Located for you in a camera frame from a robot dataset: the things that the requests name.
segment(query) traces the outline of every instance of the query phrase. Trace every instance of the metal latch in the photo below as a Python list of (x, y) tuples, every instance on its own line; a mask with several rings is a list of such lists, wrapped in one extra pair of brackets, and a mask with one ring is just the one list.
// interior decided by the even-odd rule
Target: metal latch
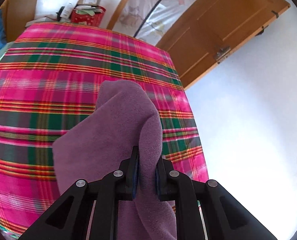
[(214, 56), (214, 59), (216, 61), (220, 60), (222, 57), (224, 57), (227, 53), (229, 53), (231, 51), (231, 47), (228, 46), (226, 48), (220, 48), (219, 51), (216, 53), (216, 55)]

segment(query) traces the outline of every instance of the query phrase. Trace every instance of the black cable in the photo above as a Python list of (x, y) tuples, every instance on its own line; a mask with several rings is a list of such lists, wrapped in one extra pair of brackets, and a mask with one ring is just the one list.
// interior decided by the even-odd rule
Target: black cable
[(152, 7), (152, 9), (149, 11), (149, 13), (146, 15), (146, 17), (144, 18), (143, 22), (141, 23), (141, 25), (138, 27), (137, 31), (134, 34), (134, 38), (136, 38), (137, 34), (139, 33), (139, 31), (141, 30), (141, 28), (143, 27), (144, 23), (147, 21), (147, 19), (151, 16), (152, 12), (155, 10), (155, 8), (159, 5), (159, 3), (162, 0), (158, 0), (157, 3)]

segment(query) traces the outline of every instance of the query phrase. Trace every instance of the wooden door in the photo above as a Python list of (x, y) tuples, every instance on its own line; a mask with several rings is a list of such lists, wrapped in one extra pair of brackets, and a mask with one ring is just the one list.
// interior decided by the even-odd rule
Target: wooden door
[(156, 46), (170, 54), (187, 88), (289, 7), (285, 0), (197, 0)]

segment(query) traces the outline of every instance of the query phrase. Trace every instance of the white wall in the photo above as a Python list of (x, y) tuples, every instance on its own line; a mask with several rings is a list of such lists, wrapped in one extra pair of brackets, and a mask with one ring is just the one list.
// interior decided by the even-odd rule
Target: white wall
[(297, 230), (297, 8), (187, 90), (210, 178), (278, 240)]

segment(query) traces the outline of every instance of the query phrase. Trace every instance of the green stripe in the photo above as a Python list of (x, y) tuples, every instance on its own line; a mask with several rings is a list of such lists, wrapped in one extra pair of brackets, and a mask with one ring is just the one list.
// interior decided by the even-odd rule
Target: green stripe
[[(23, 56), (22, 55), (13, 55), (10, 58), (4, 57), (3, 62), (23, 62)], [(47, 70), (47, 63), (52, 63), (52, 64), (65, 64), (65, 63), (70, 63), (73, 65), (81, 66), (81, 67), (98, 67), (101, 69), (107, 69), (107, 70), (115, 70), (114, 66), (120, 65), (121, 70), (119, 69), (119, 73), (122, 75), (123, 73), (128, 73), (128, 74), (135, 74), (138, 76), (142, 77), (148, 77), (151, 79), (155, 79), (158, 81), (163, 81), (169, 84), (173, 84), (175, 86), (181, 86), (180, 80), (177, 80), (175, 78), (172, 78), (170, 76), (165, 76), (165, 75), (160, 75), (158, 73), (153, 73), (147, 70), (143, 70), (140, 68), (137, 68), (135, 66), (126, 66), (120, 63), (108, 63), (105, 61), (102, 61), (100, 59), (88, 59), (88, 58), (75, 58), (75, 57), (67, 57), (67, 56), (57, 56), (57, 55), (30, 55), (26, 60), (26, 63), (45, 63), (45, 70)]]
[(29, 140), (29, 141), (40, 141), (40, 142), (54, 142), (56, 139), (60, 137), (60, 135), (35, 135), (35, 134), (18, 134), (18, 133), (11, 133), (11, 132), (1, 132), (1, 138), (8, 138), (8, 139), (18, 139), (18, 140)]
[(178, 118), (161, 118), (162, 129), (181, 129), (183, 127), (194, 127), (196, 123), (193, 118), (191, 119), (178, 119)]
[[(121, 53), (121, 52), (117, 52), (117, 51), (113, 51), (113, 50), (108, 50), (108, 49), (102, 49), (102, 48), (95, 48), (95, 47), (90, 47), (90, 46), (83, 46), (83, 45), (75, 45), (75, 44), (66, 44), (66, 43), (47, 43), (47, 42), (22, 42), (22, 43), (16, 43), (16, 47), (13, 48), (25, 48), (29, 43), (28, 47), (38, 47), (41, 49), (34, 49), (34, 50), (29, 50), (31, 52), (34, 53), (42, 53), (42, 52), (50, 52), (50, 50), (43, 50), (43, 48), (65, 48), (65, 49), (77, 49), (80, 50), (81, 52), (78, 53), (74, 53), (74, 52), (70, 52), (72, 53), (71, 57), (74, 57), (74, 54), (77, 55), (86, 55), (86, 56), (90, 56), (90, 57), (94, 57), (94, 55), (88, 54), (87, 52), (95, 52), (95, 53), (99, 53), (99, 54), (103, 54), (103, 58), (108, 59), (109, 56), (113, 56), (113, 57), (117, 57), (117, 58), (121, 58), (121, 59), (127, 59), (127, 60), (131, 60), (132, 61), (132, 65), (133, 67), (141, 67), (140, 64), (145, 64), (145, 65), (150, 65), (150, 66), (154, 66), (157, 67), (161, 70), (166, 70), (168, 73), (171, 73), (175, 76), (178, 76), (176, 70), (161, 65), (159, 63), (156, 63), (154, 61), (150, 61), (150, 60), (146, 60), (146, 59), (142, 59), (140, 57), (135, 57), (133, 55), (129, 55), (126, 53)], [(50, 58), (50, 56), (42, 56), (42, 55), (34, 55), (34, 57), (30, 57), (30, 61), (29, 62), (50, 62), (50, 63), (58, 63), (58, 59), (51, 59), (50, 61), (48, 60)], [(7, 55), (3, 58), (3, 62), (8, 62), (7, 60)]]
[(170, 138), (170, 137), (177, 137), (177, 136), (184, 136), (184, 135), (191, 135), (191, 134), (198, 134), (198, 131), (179, 131), (174, 133), (163, 133), (163, 138)]
[(27, 160), (31, 165), (54, 166), (52, 148), (27, 147)]
[[(28, 113), (30, 115), (29, 128), (47, 130), (70, 130), (85, 118), (87, 114), (41, 114)], [(40, 122), (40, 119), (47, 118), (48, 122)]]
[(170, 142), (163, 142), (162, 144), (162, 155), (173, 154), (177, 152), (182, 152), (190, 148), (201, 146), (201, 141), (199, 137), (194, 137), (190, 139), (175, 140)]

